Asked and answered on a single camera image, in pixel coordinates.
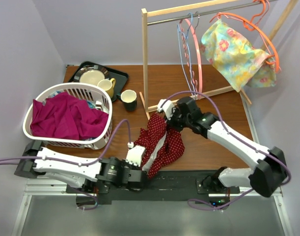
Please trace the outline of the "red polka dot skirt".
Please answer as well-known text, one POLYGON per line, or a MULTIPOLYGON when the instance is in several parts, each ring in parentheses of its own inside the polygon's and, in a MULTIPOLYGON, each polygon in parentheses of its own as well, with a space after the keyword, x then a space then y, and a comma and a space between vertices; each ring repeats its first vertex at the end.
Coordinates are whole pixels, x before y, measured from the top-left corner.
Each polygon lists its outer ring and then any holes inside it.
POLYGON ((140 129, 134 144, 145 148, 141 167, 149 179, 161 168, 178 160, 185 151, 180 132, 168 126, 157 113, 152 114, 146 129, 140 129))

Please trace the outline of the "floral pastel skirt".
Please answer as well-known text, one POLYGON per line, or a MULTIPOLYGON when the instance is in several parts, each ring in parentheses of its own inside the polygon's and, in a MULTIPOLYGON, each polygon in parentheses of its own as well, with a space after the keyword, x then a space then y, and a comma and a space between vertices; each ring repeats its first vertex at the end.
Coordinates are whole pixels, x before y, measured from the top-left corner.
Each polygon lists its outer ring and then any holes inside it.
POLYGON ((244 86, 268 88, 276 85, 276 62, 256 49, 242 34, 218 19, 201 38, 206 60, 240 92, 244 86))

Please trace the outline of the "orange plastic hanger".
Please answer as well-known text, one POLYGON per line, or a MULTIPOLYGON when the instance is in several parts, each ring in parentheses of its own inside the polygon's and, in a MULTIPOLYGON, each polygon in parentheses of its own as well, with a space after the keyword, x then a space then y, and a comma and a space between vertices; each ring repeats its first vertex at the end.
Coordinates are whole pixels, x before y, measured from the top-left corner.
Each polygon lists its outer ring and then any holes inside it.
POLYGON ((278 73, 281 71, 280 64, 279 64, 279 55, 272 43, 272 40, 267 37, 267 35, 258 27, 261 19, 265 16, 270 8, 270 2, 268 0, 253 0, 253 3, 259 3, 262 5, 263 9, 260 13, 254 14, 250 20, 246 18, 229 12, 218 12, 211 20, 210 23, 215 19, 220 19, 222 16, 226 17, 227 19, 234 19, 237 21, 242 22, 245 29, 248 31, 257 31, 263 41, 265 48, 268 50, 268 58, 266 59, 265 63, 268 65, 274 65, 275 72, 278 73))

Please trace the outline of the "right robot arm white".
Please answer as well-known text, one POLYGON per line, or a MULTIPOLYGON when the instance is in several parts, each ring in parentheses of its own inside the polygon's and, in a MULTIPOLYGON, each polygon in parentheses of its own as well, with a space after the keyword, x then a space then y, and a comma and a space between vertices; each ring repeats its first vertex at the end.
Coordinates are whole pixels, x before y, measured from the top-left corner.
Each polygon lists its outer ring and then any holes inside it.
POLYGON ((248 165, 239 169, 219 168, 202 180, 204 189, 223 193, 229 187, 248 187, 263 197, 270 197, 288 177, 281 149, 268 148, 248 139, 229 127, 219 115, 202 113, 193 98, 183 97, 176 104, 162 99, 157 111, 164 113, 167 124, 177 131, 189 128, 225 147, 248 165))

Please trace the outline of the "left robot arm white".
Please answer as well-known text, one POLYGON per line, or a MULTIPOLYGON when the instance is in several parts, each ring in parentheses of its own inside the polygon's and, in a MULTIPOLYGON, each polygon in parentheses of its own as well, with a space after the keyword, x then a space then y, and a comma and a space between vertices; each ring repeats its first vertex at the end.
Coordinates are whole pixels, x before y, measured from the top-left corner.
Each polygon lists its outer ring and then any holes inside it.
POLYGON ((107 193, 107 187, 142 189, 147 179, 141 168, 145 148, 129 143, 125 159, 116 157, 86 159, 46 148, 41 141, 32 141, 25 148, 14 174, 24 178, 44 176, 89 193, 96 188, 107 193))

